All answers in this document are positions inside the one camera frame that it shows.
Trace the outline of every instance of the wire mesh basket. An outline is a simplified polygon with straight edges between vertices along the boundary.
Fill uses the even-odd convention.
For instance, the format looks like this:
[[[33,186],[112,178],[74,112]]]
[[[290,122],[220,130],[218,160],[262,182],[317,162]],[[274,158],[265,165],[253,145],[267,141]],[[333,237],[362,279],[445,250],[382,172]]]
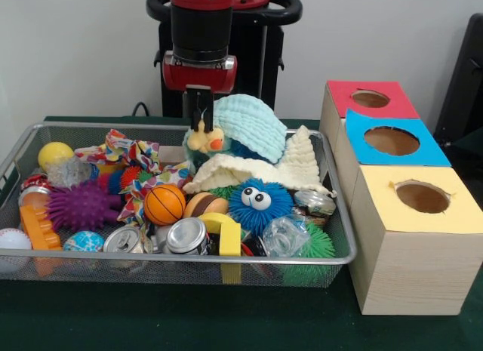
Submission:
[[[75,122],[43,122],[28,128],[0,165],[0,229],[20,224],[20,183],[38,167],[40,149],[51,141],[73,149],[103,143],[109,129],[128,138],[158,142],[163,161],[182,161],[185,126],[120,125]],[[294,131],[288,131],[290,137]],[[322,183],[341,193],[330,145],[326,137],[311,131],[310,138],[321,171]],[[325,226],[335,258],[219,257],[172,254],[84,253],[75,251],[25,251],[0,249],[0,279],[65,282],[127,282],[197,285],[256,285],[327,287],[343,264],[355,257],[352,225],[343,197]],[[106,238],[116,226],[98,233]],[[72,235],[58,232],[62,242]]]

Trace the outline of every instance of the red box top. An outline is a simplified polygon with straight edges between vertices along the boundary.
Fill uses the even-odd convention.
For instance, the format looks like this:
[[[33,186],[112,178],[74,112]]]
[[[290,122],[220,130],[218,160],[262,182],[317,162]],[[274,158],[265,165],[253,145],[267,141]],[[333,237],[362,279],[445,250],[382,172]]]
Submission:
[[[418,119],[419,115],[398,82],[328,81],[341,118],[347,109],[379,119]]]

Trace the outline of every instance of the yellow box top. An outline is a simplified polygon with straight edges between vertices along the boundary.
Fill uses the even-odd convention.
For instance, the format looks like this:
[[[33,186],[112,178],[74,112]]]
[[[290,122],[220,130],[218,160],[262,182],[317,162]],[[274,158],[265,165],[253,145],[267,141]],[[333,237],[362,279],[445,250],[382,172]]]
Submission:
[[[387,230],[483,233],[483,212],[453,168],[362,165],[361,172]]]

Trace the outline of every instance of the orange basketball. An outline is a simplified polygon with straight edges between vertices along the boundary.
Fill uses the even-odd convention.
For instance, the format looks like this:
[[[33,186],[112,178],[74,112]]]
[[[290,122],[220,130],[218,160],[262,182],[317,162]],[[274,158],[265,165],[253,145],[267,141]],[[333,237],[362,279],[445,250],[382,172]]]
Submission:
[[[183,217],[186,200],[175,185],[153,187],[144,198],[144,214],[156,225],[170,225]]]

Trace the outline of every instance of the googly eye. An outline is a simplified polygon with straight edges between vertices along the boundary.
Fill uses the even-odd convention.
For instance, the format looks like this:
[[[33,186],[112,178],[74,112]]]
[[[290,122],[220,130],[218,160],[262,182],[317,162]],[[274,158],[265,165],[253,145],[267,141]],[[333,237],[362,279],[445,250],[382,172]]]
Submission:
[[[266,192],[259,192],[255,195],[254,201],[251,202],[251,207],[255,210],[266,210],[272,204],[272,198]]]
[[[258,194],[258,190],[255,189],[254,187],[247,187],[245,190],[243,190],[243,193],[241,194],[241,201],[243,204],[246,206],[251,206],[254,202],[255,196]]]

